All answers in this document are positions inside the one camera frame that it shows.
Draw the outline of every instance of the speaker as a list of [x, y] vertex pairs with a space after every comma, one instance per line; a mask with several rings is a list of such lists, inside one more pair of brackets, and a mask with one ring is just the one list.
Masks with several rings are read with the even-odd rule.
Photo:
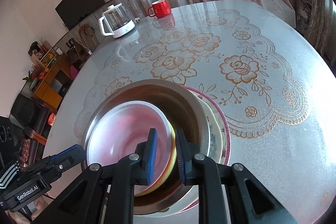
[[9, 118], [0, 116], [0, 170], [21, 154], [25, 139], [23, 129], [13, 124]]

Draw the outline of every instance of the floral plate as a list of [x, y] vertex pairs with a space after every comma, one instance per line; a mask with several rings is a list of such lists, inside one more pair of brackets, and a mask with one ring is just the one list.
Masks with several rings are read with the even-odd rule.
[[[210, 128], [210, 152], [209, 156], [217, 163], [227, 164], [230, 155], [230, 135], [228, 124], [220, 108], [218, 110], [216, 103], [198, 90], [188, 86], [186, 89], [191, 91], [201, 103], [204, 113], [208, 117]], [[160, 212], [143, 215], [143, 217], [166, 217], [177, 214], [181, 211], [188, 210], [198, 204], [198, 187], [194, 186], [191, 190], [177, 203]]]
[[[198, 98], [200, 98], [202, 101], [204, 101], [213, 112], [216, 121], [221, 129], [222, 133], [222, 140], [223, 140], [223, 150], [221, 155], [220, 164], [227, 165], [230, 159], [230, 153], [231, 153], [231, 136], [230, 136], [230, 130], [229, 125], [227, 123], [227, 120], [222, 112], [222, 110], [219, 108], [219, 106], [215, 103], [214, 100], [212, 100], [208, 95], [204, 94], [203, 92], [196, 90], [194, 88], [191, 88], [189, 86], [184, 86], [187, 90], [192, 91], [194, 94], [197, 94]], [[210, 151], [212, 148], [212, 138], [210, 135]], [[193, 202], [191, 205], [185, 207], [181, 210], [181, 212], [185, 212], [193, 207], [198, 205], [198, 199]]]

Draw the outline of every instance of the human hand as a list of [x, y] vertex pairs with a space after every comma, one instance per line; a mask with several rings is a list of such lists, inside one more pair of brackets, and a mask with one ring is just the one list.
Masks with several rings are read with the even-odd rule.
[[[41, 196], [34, 200], [34, 205], [36, 210], [31, 214], [31, 220], [34, 220], [48, 206], [48, 203]], [[30, 221], [19, 212], [12, 213], [8, 211], [8, 214], [14, 219], [16, 224], [30, 224]]]

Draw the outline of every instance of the electric kettle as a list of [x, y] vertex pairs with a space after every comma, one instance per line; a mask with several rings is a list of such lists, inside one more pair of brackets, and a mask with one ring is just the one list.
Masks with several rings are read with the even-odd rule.
[[[110, 32], [105, 32], [103, 20]], [[111, 5], [107, 11], [103, 12], [99, 19], [101, 34], [104, 36], [112, 35], [114, 38], [121, 37], [131, 31], [135, 25], [131, 17], [126, 13], [122, 3]]]

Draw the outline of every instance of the television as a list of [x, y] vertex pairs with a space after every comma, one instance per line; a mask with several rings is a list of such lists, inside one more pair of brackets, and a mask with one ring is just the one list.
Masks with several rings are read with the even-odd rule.
[[62, 0], [55, 10], [66, 27], [71, 30], [104, 4], [104, 0]]

